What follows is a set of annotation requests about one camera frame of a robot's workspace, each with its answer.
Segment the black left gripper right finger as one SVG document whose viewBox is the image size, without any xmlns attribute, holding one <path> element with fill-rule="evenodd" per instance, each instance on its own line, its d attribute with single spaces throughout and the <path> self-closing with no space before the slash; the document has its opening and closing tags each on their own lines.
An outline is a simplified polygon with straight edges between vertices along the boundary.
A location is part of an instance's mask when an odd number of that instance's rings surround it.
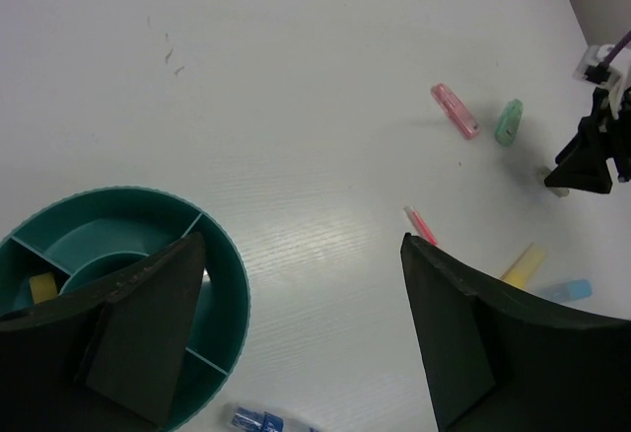
<svg viewBox="0 0 631 432">
<path fill-rule="evenodd" d="M 543 300 L 414 235 L 403 276 L 442 431 L 626 431 L 630 323 Z"/>
</svg>

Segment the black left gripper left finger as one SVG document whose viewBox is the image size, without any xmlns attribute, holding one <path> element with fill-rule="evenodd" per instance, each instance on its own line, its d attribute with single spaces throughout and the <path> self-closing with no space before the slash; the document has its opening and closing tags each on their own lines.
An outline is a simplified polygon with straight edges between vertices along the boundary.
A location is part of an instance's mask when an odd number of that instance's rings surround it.
<svg viewBox="0 0 631 432">
<path fill-rule="evenodd" d="M 158 431 L 202 284 L 203 237 L 1 318 L 4 431 Z"/>
</svg>

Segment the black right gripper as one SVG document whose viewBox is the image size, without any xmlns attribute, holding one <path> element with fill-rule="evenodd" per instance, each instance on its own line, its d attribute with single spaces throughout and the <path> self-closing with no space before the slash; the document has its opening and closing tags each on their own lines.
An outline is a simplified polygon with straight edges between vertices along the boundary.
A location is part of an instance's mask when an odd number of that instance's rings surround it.
<svg viewBox="0 0 631 432">
<path fill-rule="evenodd" d="M 577 134 L 555 158 L 556 181 L 570 189 L 609 194 L 612 179 L 607 160 L 612 159 L 619 179 L 630 178 L 630 89 L 616 109 L 609 91 L 593 92 L 592 116 L 583 117 Z"/>
</svg>

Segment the green correction tape dispenser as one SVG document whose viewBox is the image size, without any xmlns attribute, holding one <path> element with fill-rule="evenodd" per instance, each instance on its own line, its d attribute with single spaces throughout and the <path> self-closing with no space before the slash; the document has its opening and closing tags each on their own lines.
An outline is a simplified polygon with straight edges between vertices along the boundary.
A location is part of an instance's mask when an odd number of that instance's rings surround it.
<svg viewBox="0 0 631 432">
<path fill-rule="evenodd" d="M 495 140 L 503 147 L 511 146 L 520 127 L 524 104 L 519 99 L 509 101 L 502 110 L 496 129 Z"/>
</svg>

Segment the pink correction tape dispenser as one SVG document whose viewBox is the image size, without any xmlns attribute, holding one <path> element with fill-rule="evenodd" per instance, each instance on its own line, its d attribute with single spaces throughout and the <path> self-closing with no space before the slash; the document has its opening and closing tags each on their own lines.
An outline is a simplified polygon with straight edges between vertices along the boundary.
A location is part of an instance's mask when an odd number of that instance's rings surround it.
<svg viewBox="0 0 631 432">
<path fill-rule="evenodd" d="M 447 85 L 434 85 L 430 93 L 464 139 L 470 140 L 479 134 L 480 127 L 476 119 Z"/>
</svg>

